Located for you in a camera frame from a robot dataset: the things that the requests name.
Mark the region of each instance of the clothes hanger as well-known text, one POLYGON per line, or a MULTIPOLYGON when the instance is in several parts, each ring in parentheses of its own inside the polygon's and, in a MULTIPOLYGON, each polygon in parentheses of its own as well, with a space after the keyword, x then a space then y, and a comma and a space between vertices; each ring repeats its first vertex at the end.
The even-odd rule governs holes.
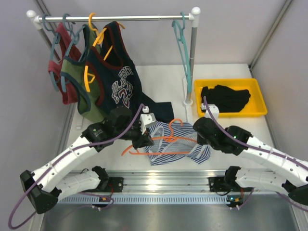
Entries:
MULTIPOLYGON (((48 16, 46 13, 43 14, 43 17, 42 17, 43 18, 43 20, 42 20, 43 26, 44 26, 45 30, 52 32, 53 35, 54 35, 52 45, 51 45, 51 52, 50 52, 50 56, 49 56, 49 61, 53 61, 54 48, 55 48, 55 45, 60 43, 61 35, 58 32, 55 32, 52 28, 48 28, 46 26, 46 23, 45 23, 46 16, 48 16)), ((55 91, 59 91, 59 88, 57 86, 57 83, 59 82, 59 80, 57 80, 57 81, 55 80, 53 71, 50 71, 49 75, 50 75, 50 79, 51 79, 53 88, 55 89, 55 91)))
MULTIPOLYGON (((92 17, 95 16, 96 13, 90 13, 89 15, 89 20, 88 20, 88 23, 89 23, 89 28, 92 30, 92 31, 95 31, 96 35, 97 35, 97 38, 96 40, 94 41, 93 43, 93 47, 95 47, 96 45, 101 45, 103 40, 104 40, 104 32, 106 31, 107 28, 104 28, 100 33, 98 31, 98 29, 94 28, 92 26, 92 17)), ((118 23, 123 29, 125 29, 125 26, 123 26, 123 24, 121 23, 118 23)), ((113 48, 113 45, 111 45, 111 47, 109 48, 108 52, 106 53, 106 55, 104 56, 103 60, 105 61, 107 59, 107 57, 109 56, 111 50, 113 48)), ((87 92, 91 92, 90 90, 90 86, 89 84, 92 83, 94 80, 95 80, 95 75, 93 74, 90 74, 88 73, 88 70, 89 70, 89 66, 86 65, 85 66, 85 72, 84 72, 84 84, 85 84, 85 88, 87 90, 87 92)))
MULTIPOLYGON (((196 140, 193 140, 193 139, 190 139, 190 138, 187 138, 187 137, 182 137, 182 136, 159 136, 159 137, 153 137, 152 140, 160 140, 160 139, 165 139, 165 138, 176 138, 177 139, 180 139, 180 140, 188 140, 188 141, 192 141, 192 142, 195 142, 197 143, 196 140)), ((133 145, 127 147, 121 154, 121 156, 124 156, 125 153, 131 149, 133 147, 133 145)), ((188 154, 189 152, 170 152, 170 153, 140 153, 138 150, 136 150, 136 153, 132 153, 132 152, 129 152, 130 154, 132 155, 165 155, 165 154, 188 154)))
POLYGON ((70 37, 72 37, 72 36, 75 37, 74 31, 73 31, 73 24, 75 25, 76 23, 75 22, 68 22, 66 20, 67 16, 71 16, 71 15, 68 14, 68 13, 63 14, 62 23, 64 25, 64 28, 70 33, 69 36, 70 37))
POLYGON ((191 93, 191 91, 192 91, 192 77, 191 77, 191 68, 190 68, 190 64, 189 64, 188 50, 187 50, 186 40, 185 40, 185 36, 184 36, 184 29, 185 29, 185 14, 184 14, 184 12, 181 12, 181 15, 182 15, 182 18, 183 18, 182 19, 183 27, 180 26, 180 23, 178 22, 178 20, 174 20, 172 22, 172 27, 173 27, 173 30, 174 30, 174 34, 175 34, 175 37, 176 37, 176 40, 177 40, 177 44, 178 44, 181 59, 182 59, 182 64, 183 64, 183 67, 184 67, 184 72, 185 72, 186 81, 187 81, 187 90, 188 90, 188 93, 191 93), (181 50, 180 43, 183 45, 185 59, 183 57, 183 53, 182 53, 182 50, 181 50))
MULTIPOLYGON (((79 30, 79 31, 76 33, 76 35, 75 35, 75 33, 74 33, 74 31, 73 31, 73 24, 76 24, 76 23, 75 23, 75 22, 68 22, 68 21, 66 20, 66 17, 67 17, 67 16, 70 16, 70 14, 68 14, 68 13, 63 14, 62 23, 63 23, 65 29, 70 33, 69 36, 70 36, 70 37, 73 36, 74 40, 71 41, 69 47, 67 48, 67 50, 66 50, 66 52, 65 52, 65 55, 66 55, 66 54, 69 55, 69 52, 71 51, 72 46, 73 46, 73 45, 76 45, 76 44, 79 42, 79 39, 80 39, 79 34, 80 34, 80 31, 81 31, 81 30, 79 30)), ((69 83, 69 80, 68 80, 68 81, 65 81, 64 76, 61 76, 61 88, 62 88, 62 91, 63 91, 63 92, 67 92, 67 90, 66 90, 66 85, 67 85, 68 83, 69 83)))
MULTIPOLYGON (((173 128, 171 127, 172 123, 174 123, 175 121, 179 121, 181 123, 181 127, 183 126, 183 121, 181 119, 173 119, 170 121, 169 123, 169 129, 171 130, 171 135, 170 136, 160 136, 160 137, 153 137, 152 140, 160 140, 160 139, 164 139, 166 142, 176 142, 178 139, 182 139, 182 140, 188 140, 188 141, 192 141, 197 143, 196 140, 187 138, 187 137, 182 137, 182 136, 173 136, 173 128)), ((131 149, 133 147, 133 145, 127 147, 121 154, 121 156, 124 156, 125 153, 131 149)), ((136 150, 136 153, 133 152, 129 152, 132 155, 172 155, 172 154, 189 154, 190 152, 166 152, 166 153, 140 153, 138 151, 138 149, 136 150)))

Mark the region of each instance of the black bracket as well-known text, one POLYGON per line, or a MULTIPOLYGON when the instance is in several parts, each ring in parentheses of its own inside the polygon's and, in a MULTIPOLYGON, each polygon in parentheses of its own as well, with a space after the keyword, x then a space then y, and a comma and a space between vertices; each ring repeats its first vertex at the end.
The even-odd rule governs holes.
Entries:
POLYGON ((123 177, 109 177, 107 186, 104 189, 91 189, 86 190, 87 193, 111 193, 112 188, 114 193, 121 193, 123 191, 124 178, 123 177))
POLYGON ((227 204, 228 207, 235 208, 236 206, 241 206, 244 202, 244 199, 240 196, 228 195, 227 201, 230 202, 230 204, 227 204))
MULTIPOLYGON (((224 181, 224 177, 209 177, 208 182, 210 191, 215 193, 240 192, 241 187, 238 185, 229 185, 224 181)), ((243 188, 244 192, 250 192, 252 188, 243 188)))

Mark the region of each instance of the red tank top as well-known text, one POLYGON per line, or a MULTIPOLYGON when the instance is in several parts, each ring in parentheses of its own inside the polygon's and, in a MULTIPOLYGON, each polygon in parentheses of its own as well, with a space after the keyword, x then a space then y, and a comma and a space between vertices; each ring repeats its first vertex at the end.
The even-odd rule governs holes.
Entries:
MULTIPOLYGON (((72 40, 62 23, 58 25, 56 32, 58 32, 61 36, 59 45, 61 48, 62 56, 61 56, 61 60, 59 63, 56 63, 54 61, 49 61, 48 73, 50 73, 50 71, 54 73, 54 78, 55 78, 55 81, 57 82, 58 89, 60 90, 62 94, 63 104, 76 103, 78 101, 78 97, 77 97, 77 92, 75 90, 74 85, 69 82, 68 84, 66 84, 66 92, 63 92, 62 87, 61 87, 61 82, 60 82, 60 78, 61 78, 60 72, 62 68, 63 57, 65 55, 66 49, 68 48, 72 40)), ((81 53, 75 45, 72 46, 72 49, 69 53, 69 57, 71 57, 72 59, 76 61, 78 61, 79 58, 81 57, 81 53)))

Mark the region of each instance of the striped shirt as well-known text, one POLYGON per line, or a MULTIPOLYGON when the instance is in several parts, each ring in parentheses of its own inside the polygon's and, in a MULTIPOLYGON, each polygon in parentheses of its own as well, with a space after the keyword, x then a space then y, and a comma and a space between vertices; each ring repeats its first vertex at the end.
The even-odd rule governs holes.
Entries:
MULTIPOLYGON (((182 136, 197 140, 197 132, 193 126, 188 122, 172 123, 173 136, 182 136)), ((169 123, 157 122, 155 126, 150 127, 152 137, 170 136, 171 130, 169 123)), ((144 148, 147 153, 167 153, 167 152, 189 152, 188 154, 168 154, 168 155, 149 155, 151 165, 165 165, 184 157, 188 157, 197 164, 203 163, 210 157, 209 145, 199 145, 193 141, 178 139, 175 142, 166 142, 164 139, 154 141, 153 146, 144 148)))

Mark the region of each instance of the yellow tray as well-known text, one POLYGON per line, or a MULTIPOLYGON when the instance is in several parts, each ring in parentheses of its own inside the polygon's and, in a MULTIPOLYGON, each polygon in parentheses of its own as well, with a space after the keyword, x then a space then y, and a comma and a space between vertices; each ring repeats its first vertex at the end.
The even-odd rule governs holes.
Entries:
POLYGON ((199 117, 204 116, 201 111, 201 91, 203 87, 209 89, 216 85, 227 86, 234 90, 249 90, 250 98, 248 104, 240 112, 220 113, 219 117, 258 117, 266 115, 266 108, 259 84, 255 78, 239 79, 197 79, 194 82, 194 91, 196 93, 197 111, 199 117))

